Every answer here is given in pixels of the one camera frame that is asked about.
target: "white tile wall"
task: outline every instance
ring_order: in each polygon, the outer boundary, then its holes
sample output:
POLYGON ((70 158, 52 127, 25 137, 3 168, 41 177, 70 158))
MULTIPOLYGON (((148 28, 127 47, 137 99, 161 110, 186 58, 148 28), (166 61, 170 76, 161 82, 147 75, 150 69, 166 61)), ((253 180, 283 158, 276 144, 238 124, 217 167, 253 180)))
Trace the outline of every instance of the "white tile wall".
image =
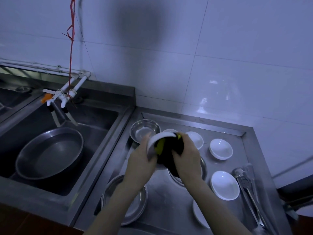
MULTIPOLYGON (((1 58, 68 66, 70 0, 1 5, 1 58)), ((77 0, 76 16, 73 68, 138 106, 254 127, 273 176, 313 155, 311 0, 77 0)))

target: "metal bowl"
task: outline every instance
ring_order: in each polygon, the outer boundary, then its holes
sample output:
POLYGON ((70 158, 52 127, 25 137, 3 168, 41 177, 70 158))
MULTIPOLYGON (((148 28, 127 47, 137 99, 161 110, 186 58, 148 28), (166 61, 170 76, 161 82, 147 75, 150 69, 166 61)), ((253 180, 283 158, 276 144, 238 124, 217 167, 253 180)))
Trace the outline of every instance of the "metal bowl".
POLYGON ((19 153, 15 170, 28 180, 42 180, 71 169, 82 156, 84 138, 72 128, 56 128, 32 139, 19 153))
MULTIPOLYGON (((120 184, 124 179, 124 175, 117 176, 113 178, 107 185, 104 193, 101 196, 101 209, 108 204, 115 188, 120 184)), ((140 217, 140 215, 145 210, 148 201, 147 188, 144 186, 142 190, 135 197, 134 201, 129 206, 125 217, 122 222, 122 226, 127 225, 135 221, 140 217)))
POLYGON ((131 138, 140 143, 141 139, 148 133, 151 133, 150 136, 156 135, 161 132, 160 126, 153 120, 139 120, 131 126, 129 134, 131 138))
MULTIPOLYGON (((205 161, 203 160, 202 157, 200 157, 200 166, 201 166, 201 177, 202 180, 205 180, 208 174, 208 169, 207 169, 207 165, 205 163, 205 161)), ((175 177, 172 175, 172 173, 170 172, 170 170, 168 169, 168 173, 170 174, 171 178, 180 186, 185 187, 184 183, 182 182, 182 180, 179 177, 175 177)))

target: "floor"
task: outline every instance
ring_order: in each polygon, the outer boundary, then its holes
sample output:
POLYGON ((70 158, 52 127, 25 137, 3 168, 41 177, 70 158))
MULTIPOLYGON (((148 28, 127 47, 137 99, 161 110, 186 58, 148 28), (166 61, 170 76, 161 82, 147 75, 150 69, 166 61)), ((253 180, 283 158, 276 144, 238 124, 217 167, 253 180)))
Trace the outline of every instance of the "floor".
MULTIPOLYGON (((299 216, 292 226, 294 235, 312 235, 313 218, 299 216)), ((36 215, 0 204, 0 233, 2 235, 82 235, 72 227, 49 221, 36 215)))

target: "orange faucet handle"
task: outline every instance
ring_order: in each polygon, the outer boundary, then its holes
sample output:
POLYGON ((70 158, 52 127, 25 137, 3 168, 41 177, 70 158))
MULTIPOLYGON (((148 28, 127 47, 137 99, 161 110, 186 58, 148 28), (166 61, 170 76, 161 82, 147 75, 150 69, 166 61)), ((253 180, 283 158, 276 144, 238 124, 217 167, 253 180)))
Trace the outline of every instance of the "orange faucet handle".
POLYGON ((53 95, 50 93, 46 93, 45 96, 41 99, 41 103, 45 103, 47 100, 52 99, 53 95))

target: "cable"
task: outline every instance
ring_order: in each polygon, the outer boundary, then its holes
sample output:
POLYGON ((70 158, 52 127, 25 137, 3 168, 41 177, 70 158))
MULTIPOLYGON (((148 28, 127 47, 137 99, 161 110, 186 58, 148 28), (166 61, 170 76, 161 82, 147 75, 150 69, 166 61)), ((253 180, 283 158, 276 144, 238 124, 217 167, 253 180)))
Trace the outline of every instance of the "cable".
POLYGON ((68 78, 68 87, 70 87, 71 85, 71 69, 72 69, 72 50, 73 50, 73 43, 74 43, 74 35, 75 35, 75 27, 74 27, 74 22, 75 22, 75 0, 71 0, 71 5, 70 5, 70 9, 71 9, 71 20, 72 20, 72 24, 70 25, 70 27, 68 27, 66 34, 67 37, 69 37, 69 39, 71 40, 71 52, 70 52, 70 57, 69 57, 69 78, 68 78), (69 35, 68 31, 72 28, 72 36, 69 35))

